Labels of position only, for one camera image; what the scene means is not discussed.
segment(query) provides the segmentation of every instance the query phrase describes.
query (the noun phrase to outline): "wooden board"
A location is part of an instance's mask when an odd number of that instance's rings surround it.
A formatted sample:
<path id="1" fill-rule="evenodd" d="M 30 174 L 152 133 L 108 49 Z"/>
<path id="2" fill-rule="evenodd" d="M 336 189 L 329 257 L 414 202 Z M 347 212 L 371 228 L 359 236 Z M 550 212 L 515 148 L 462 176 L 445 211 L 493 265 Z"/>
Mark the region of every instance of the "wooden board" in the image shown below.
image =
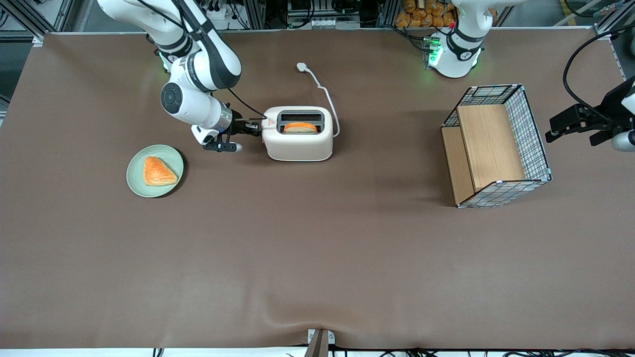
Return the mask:
<path id="1" fill-rule="evenodd" d="M 457 111 L 474 190 L 498 180 L 524 180 L 505 106 L 463 105 Z"/>
<path id="2" fill-rule="evenodd" d="M 441 136 L 450 169 L 454 202 L 458 205 L 474 194 L 463 135 L 461 135 L 461 128 L 458 126 L 446 126 L 441 128 Z"/>

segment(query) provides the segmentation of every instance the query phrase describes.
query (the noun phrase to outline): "triangular pastry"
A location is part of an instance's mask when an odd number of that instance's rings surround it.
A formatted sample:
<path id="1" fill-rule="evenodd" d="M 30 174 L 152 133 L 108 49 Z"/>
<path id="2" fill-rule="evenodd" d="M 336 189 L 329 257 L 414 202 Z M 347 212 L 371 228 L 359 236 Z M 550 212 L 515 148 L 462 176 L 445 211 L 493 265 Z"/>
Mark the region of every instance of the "triangular pastry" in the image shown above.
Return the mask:
<path id="1" fill-rule="evenodd" d="M 177 176 L 156 156 L 148 156 L 144 162 L 144 182 L 148 186 L 167 186 L 177 183 Z"/>

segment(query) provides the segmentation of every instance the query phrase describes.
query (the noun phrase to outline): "white cable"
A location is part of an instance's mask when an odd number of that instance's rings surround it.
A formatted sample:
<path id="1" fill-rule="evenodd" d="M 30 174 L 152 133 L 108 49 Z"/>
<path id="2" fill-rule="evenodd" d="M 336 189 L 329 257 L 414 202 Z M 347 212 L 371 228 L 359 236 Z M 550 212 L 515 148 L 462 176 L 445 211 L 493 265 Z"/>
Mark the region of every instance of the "white cable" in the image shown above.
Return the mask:
<path id="1" fill-rule="evenodd" d="M 333 137 L 337 137 L 337 135 L 340 135 L 340 120 L 337 118 L 337 113 L 335 112 L 335 107 L 333 106 L 333 101 L 331 100 L 331 95 L 328 93 L 328 89 L 326 89 L 326 87 L 323 87 L 315 74 L 313 74 L 313 72 L 308 68 L 308 66 L 305 63 L 299 62 L 296 67 L 298 68 L 298 71 L 300 72 L 308 72 L 311 77 L 313 77 L 313 80 L 316 82 L 317 87 L 321 90 L 323 90 L 326 93 L 326 99 L 328 99 L 328 103 L 331 105 L 331 110 L 333 111 L 333 117 L 335 118 L 335 125 L 337 126 L 337 132 L 335 134 L 333 134 Z"/>

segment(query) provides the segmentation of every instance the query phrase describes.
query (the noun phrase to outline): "white toaster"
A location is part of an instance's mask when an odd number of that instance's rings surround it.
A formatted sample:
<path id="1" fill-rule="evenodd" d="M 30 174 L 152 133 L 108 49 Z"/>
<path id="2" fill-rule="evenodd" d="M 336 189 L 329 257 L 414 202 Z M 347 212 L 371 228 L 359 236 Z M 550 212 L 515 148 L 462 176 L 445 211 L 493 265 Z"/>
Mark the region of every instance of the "white toaster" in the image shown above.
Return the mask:
<path id="1" fill-rule="evenodd" d="M 333 153 L 333 119 L 322 107 L 273 107 L 262 120 L 262 141 L 267 153 L 280 161 L 324 161 Z M 285 133 L 290 123 L 309 123 L 317 133 Z"/>

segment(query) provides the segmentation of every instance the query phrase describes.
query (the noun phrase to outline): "floor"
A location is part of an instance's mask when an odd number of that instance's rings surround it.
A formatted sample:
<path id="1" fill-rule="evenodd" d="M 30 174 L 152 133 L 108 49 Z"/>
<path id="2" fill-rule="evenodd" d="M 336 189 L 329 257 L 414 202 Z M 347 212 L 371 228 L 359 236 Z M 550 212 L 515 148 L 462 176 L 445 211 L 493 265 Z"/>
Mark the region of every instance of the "floor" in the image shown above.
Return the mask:
<path id="1" fill-rule="evenodd" d="M 604 0 L 590 11 L 597 11 L 610 4 Z M 574 8 L 579 8 L 585 1 L 570 0 Z M 506 27 L 549 27 L 565 17 L 560 0 L 531 0 L 516 6 L 505 22 Z M 593 19 L 576 18 L 577 25 L 590 25 Z M 138 27 L 109 18 L 97 4 L 96 0 L 76 0 L 70 18 L 70 27 L 81 32 L 138 32 Z M 633 33 L 627 31 L 614 40 L 614 47 L 622 64 L 626 77 L 635 75 L 635 55 L 631 51 Z M 22 67 L 29 54 L 30 43 L 3 43 L 0 37 L 0 95 L 11 98 Z M 6 110 L 0 104 L 0 112 Z"/>

